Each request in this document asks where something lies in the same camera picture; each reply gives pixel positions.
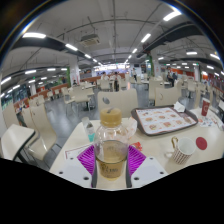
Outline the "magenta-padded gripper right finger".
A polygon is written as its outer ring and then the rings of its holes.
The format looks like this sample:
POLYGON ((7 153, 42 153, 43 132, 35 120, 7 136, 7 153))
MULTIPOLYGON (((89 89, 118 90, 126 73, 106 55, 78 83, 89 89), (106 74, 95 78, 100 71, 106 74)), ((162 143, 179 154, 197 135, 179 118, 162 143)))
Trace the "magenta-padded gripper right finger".
POLYGON ((159 180, 168 173, 155 157, 146 157, 134 146, 129 146, 126 165, 126 186, 139 188, 159 180))

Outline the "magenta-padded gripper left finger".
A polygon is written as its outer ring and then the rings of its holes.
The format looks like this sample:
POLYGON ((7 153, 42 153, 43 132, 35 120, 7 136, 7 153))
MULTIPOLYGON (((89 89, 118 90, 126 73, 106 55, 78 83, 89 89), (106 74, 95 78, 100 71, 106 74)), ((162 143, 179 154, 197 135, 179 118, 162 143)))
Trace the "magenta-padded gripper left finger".
POLYGON ((67 150, 65 161, 57 171, 57 175, 84 188, 95 188, 97 185, 97 165, 94 146, 67 150))

